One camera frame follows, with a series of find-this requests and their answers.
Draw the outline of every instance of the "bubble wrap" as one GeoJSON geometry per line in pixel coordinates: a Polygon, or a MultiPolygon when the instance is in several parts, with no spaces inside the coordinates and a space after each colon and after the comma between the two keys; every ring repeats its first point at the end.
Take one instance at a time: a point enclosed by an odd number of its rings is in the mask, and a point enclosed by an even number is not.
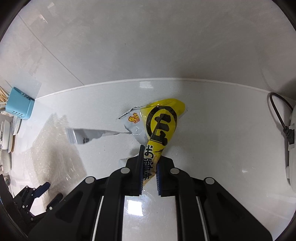
{"type": "Polygon", "coordinates": [[[44,207],[58,193],[69,194],[86,177],[77,147],[68,142],[66,127],[65,116],[51,115],[27,152],[31,161],[26,162],[26,169],[34,170],[28,173],[32,183],[51,184],[42,195],[44,207]]]}

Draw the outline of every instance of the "transparent plastic wrap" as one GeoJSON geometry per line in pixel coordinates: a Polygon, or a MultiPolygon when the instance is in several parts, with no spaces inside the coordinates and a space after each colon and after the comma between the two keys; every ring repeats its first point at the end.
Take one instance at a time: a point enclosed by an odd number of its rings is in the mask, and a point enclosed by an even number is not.
{"type": "Polygon", "coordinates": [[[86,177],[77,147],[68,142],[67,127],[66,117],[51,115],[29,151],[31,161],[26,167],[34,170],[28,173],[32,183],[51,184],[42,195],[45,207],[58,193],[69,194],[86,177]]]}
{"type": "Polygon", "coordinates": [[[156,164],[172,138],[185,104],[177,99],[156,101],[144,107],[132,108],[119,119],[135,139],[146,145],[144,152],[144,184],[156,174],[156,164]]]}

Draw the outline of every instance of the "white tabletop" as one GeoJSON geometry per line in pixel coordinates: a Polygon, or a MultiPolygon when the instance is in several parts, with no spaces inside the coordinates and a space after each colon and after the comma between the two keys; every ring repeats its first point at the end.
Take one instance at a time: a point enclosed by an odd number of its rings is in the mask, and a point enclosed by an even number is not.
{"type": "MultiPolygon", "coordinates": [[[[58,191],[70,192],[85,176],[109,176],[124,166],[120,159],[137,154],[139,143],[132,135],[120,134],[70,146],[65,123],[125,131],[117,120],[121,114],[165,98],[183,101],[188,112],[163,155],[192,177],[215,178],[277,238],[296,208],[296,194],[285,174],[287,146],[269,109],[268,92],[237,84],[130,80],[38,98],[17,135],[10,173],[14,192],[50,181],[51,197],[58,191]]],[[[280,101],[275,103],[289,121],[288,109],[280,101]]],[[[42,200],[36,200],[33,212],[42,210],[42,200]]],[[[123,240],[177,240],[174,198],[158,196],[155,178],[140,197],[126,197],[123,240]]]]}

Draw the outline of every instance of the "light blue plastic container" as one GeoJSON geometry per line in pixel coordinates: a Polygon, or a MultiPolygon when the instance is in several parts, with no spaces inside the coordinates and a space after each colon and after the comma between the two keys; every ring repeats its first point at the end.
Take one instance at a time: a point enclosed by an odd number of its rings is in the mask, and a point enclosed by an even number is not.
{"type": "Polygon", "coordinates": [[[5,111],[18,116],[20,119],[29,119],[35,100],[23,93],[18,88],[13,87],[8,97],[5,111]]]}

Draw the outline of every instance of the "food wrapper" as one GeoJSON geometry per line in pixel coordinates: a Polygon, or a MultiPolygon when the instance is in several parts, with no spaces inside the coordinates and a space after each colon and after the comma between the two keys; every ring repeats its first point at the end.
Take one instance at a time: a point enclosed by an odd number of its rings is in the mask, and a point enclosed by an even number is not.
{"type": "Polygon", "coordinates": [[[119,119],[136,140],[145,145],[144,185],[156,174],[156,164],[172,138],[185,104],[177,99],[165,99],[144,107],[132,108],[119,119]]]}

